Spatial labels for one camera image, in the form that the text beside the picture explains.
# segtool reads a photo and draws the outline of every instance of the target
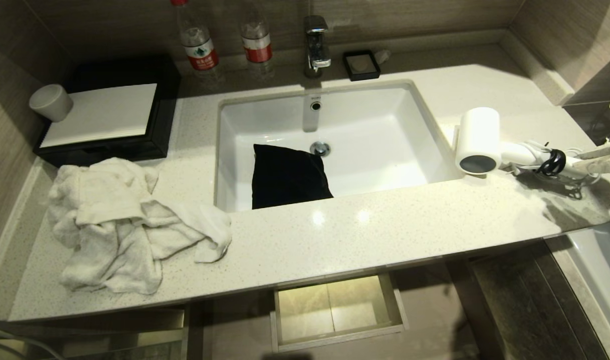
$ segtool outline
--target drain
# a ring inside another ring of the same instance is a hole
[[[323,158],[332,152],[332,148],[330,148],[329,144],[326,142],[316,141],[309,147],[309,152]]]

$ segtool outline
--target tile wall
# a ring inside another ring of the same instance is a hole
[[[31,94],[71,69],[69,55],[22,0],[0,0],[0,234],[35,156],[42,129]]]
[[[220,55],[242,54],[235,0],[190,0]],[[322,15],[330,43],[506,28],[523,0],[259,0],[274,51],[302,47],[302,19]],[[169,0],[28,0],[74,61],[167,52],[184,58]]]
[[[610,0],[526,0],[510,29],[576,91],[567,104],[610,99]]]

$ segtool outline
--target cup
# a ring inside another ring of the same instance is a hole
[[[74,101],[61,85],[51,84],[43,86],[33,93],[29,99],[29,107],[54,123],[58,123],[58,121],[65,120],[74,107]]]

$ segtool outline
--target black soap dish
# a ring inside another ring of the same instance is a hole
[[[371,50],[346,52],[343,54],[343,63],[349,80],[353,82],[380,77],[380,67]]]

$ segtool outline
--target white sink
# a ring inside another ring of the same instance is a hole
[[[610,223],[567,234],[567,249],[610,325]]]
[[[323,163],[335,197],[462,177],[413,84],[239,101],[220,112],[216,205],[227,212],[252,208],[254,144],[309,152],[328,143]]]

